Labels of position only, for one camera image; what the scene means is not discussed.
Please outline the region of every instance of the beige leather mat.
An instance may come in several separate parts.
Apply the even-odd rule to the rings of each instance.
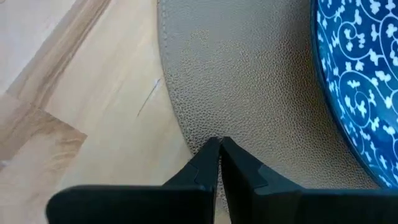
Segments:
[[[190,149],[231,136],[304,187],[373,188],[313,71],[310,0],[160,0],[159,42]]]

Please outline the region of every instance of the round mat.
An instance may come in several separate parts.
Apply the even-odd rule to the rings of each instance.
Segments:
[[[167,88],[193,152],[231,136],[303,187],[376,187],[317,84],[310,0],[160,0],[158,12]]]

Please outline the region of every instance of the blue ceramic bowl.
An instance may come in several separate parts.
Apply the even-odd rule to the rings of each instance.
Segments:
[[[312,47],[353,154],[380,186],[398,188],[398,0],[313,0]]]

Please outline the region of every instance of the wooden floor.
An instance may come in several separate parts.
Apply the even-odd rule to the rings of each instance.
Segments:
[[[46,223],[73,185],[163,184],[191,158],[156,4],[0,0],[0,223]]]

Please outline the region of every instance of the scratch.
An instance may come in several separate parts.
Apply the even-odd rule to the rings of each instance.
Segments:
[[[154,86],[153,89],[150,91],[148,97],[145,99],[145,102],[142,104],[141,109],[138,111],[138,114],[137,114],[136,117],[138,117],[139,114],[141,113],[142,109],[144,109],[145,104],[148,102],[150,96],[152,96],[152,94],[155,92],[156,87],[159,85],[159,83],[160,83],[160,79],[158,79],[158,80],[156,81],[155,86]]]

